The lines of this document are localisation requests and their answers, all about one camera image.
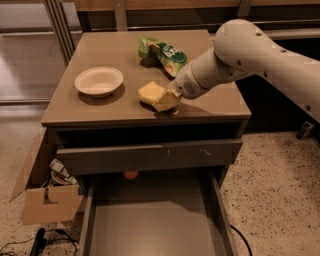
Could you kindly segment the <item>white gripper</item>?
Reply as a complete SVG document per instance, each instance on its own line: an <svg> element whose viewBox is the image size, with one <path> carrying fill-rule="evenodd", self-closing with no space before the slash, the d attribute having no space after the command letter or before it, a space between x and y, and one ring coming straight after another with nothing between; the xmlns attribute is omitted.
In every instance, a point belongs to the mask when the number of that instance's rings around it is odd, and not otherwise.
<svg viewBox="0 0 320 256"><path fill-rule="evenodd" d="M170 90L165 91L152 106L163 112L180 103L181 97L195 99L209 91L210 81L208 66L192 61L184 66L177 76L169 83Z"/></svg>

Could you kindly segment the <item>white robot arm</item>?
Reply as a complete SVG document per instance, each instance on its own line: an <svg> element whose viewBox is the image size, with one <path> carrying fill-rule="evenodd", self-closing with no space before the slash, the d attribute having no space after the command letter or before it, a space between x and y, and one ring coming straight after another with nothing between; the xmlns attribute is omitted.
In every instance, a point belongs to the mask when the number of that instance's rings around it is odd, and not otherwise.
<svg viewBox="0 0 320 256"><path fill-rule="evenodd" d="M257 75L320 122L320 61L287 50L253 23L235 19L216 32L213 47L184 66L152 106L159 112L217 85Z"/></svg>

